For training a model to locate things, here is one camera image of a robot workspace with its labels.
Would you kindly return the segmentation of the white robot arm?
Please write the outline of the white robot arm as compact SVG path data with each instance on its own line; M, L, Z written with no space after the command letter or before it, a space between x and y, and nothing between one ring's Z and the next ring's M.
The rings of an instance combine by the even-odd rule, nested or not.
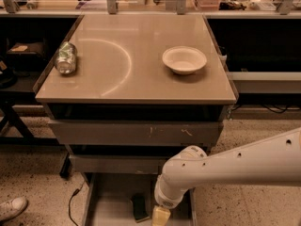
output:
M166 226L186 191L202 184L298 186L301 129L207 155L196 145L169 158L157 177L151 226Z

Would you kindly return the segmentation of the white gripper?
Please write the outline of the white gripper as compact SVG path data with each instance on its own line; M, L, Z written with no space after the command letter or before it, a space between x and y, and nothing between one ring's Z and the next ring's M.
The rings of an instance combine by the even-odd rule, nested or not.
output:
M160 206L155 205L153 208L151 226L166 226L171 215L169 209L176 208L191 187L192 182L186 177L159 175L155 184L154 198Z

